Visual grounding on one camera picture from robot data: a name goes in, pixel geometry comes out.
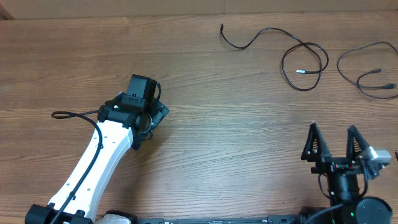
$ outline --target cable connector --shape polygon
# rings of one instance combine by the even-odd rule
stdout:
[[[397,88],[397,84],[396,83],[390,83],[390,84],[387,84],[387,85],[383,86],[383,89],[385,89],[385,90],[391,90],[393,88]]]
[[[375,69],[375,70],[371,70],[369,73],[370,74],[374,74],[374,73],[379,73],[381,71],[383,71],[383,69],[382,68],[378,68],[378,69]]]

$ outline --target wooden table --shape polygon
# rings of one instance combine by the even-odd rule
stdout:
[[[285,29],[324,47],[329,66],[314,90],[294,90],[280,70],[294,39],[270,31],[237,51],[220,37],[221,23],[237,45],[263,27]],[[132,73],[161,83],[170,113],[152,141],[122,158],[98,217],[109,209],[142,218],[261,217],[328,206],[313,164],[300,160],[308,127],[318,121],[334,156],[345,155],[351,124],[394,153],[398,100],[366,98],[336,60],[379,40],[398,46],[397,35],[397,11],[0,21],[0,222],[23,223],[33,203],[46,205],[90,140],[86,121],[50,113],[95,110],[126,91]],[[294,72],[318,67],[304,48],[285,63],[295,85],[315,82]],[[386,46],[341,63],[350,78],[380,67],[363,82],[397,82],[397,55]],[[393,159],[368,193],[395,211],[397,169]]]

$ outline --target cable end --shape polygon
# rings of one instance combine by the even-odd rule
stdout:
[[[375,69],[375,70],[371,70],[370,73],[379,73],[381,71],[383,71],[383,69],[382,68],[378,68],[378,69]]]
[[[396,83],[390,83],[390,84],[387,84],[387,85],[383,86],[383,89],[385,89],[385,90],[391,90],[393,88],[397,88],[397,84]]]

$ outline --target wall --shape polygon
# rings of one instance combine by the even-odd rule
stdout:
[[[15,19],[398,9],[397,0],[0,0],[0,4]]]

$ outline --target cable plug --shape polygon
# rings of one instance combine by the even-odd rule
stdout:
[[[378,68],[378,69],[375,69],[375,70],[371,70],[369,73],[370,74],[374,74],[374,73],[379,73],[381,71],[383,71],[383,69],[382,68]]]
[[[397,84],[396,83],[390,83],[390,84],[387,84],[387,85],[383,86],[383,89],[385,89],[385,90],[391,90],[393,88],[397,88]]]

